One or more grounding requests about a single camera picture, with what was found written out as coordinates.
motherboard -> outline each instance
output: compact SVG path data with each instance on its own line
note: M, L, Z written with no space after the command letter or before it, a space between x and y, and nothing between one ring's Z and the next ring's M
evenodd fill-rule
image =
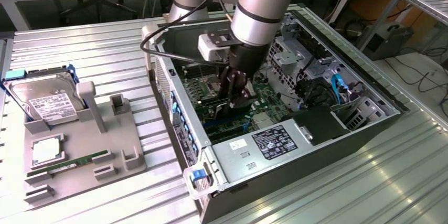
M232 118L216 119L219 107L227 104L227 98L219 98L217 76L184 79L185 91L212 144L279 123L291 113L261 73L256 74L252 85L257 96L251 110Z

corrugated metal table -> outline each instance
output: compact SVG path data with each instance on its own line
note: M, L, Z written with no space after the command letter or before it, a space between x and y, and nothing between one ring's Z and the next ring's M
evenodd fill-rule
M357 48L363 51L367 44L369 43L373 34L379 26L384 23L387 16L396 7L400 0L391 0L388 6L385 7L380 17L377 18L372 29L369 29L367 35L363 35L361 40L357 43ZM404 0L411 6L417 7L428 15L431 15L439 22L448 26L448 0Z
M443 223L448 221L448 129L424 105L384 76L367 57L305 8L296 8L379 83L411 108L361 150L215 223ZM141 21L17 33L1 47L12 68L36 69L68 60L97 101L131 99L148 171L33 211L21 211L19 107L5 99L0 135L0 222L199 223L171 141L145 78L139 51Z

hard drive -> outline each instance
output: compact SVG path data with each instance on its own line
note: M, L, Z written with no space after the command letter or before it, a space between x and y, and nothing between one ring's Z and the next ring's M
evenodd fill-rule
M7 72L3 86L31 121L43 119L56 125L77 119L76 111L85 109L76 94L75 68Z

blue cable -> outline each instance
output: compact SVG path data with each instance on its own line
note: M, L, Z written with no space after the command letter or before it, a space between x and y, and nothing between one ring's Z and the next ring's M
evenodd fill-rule
M339 73L333 74L333 76L331 77L331 87L333 88L333 91L335 91L335 94L336 94L337 104L341 105L341 98L340 98L340 95L339 95L337 85L343 86L348 90L348 86L347 86L347 84L343 80L343 77Z

green circuit board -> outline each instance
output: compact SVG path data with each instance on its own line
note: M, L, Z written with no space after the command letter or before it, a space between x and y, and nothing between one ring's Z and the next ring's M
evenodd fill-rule
M185 79L184 87L189 95L199 119L203 123L205 133L213 144L259 130L253 122L253 116L265 112L272 123L280 122L284 115L291 113L276 92L261 78L253 81L253 89L257 98L252 103L251 110L229 119L215 120L213 111L220 103L207 105L204 101L217 98L219 84L215 75Z

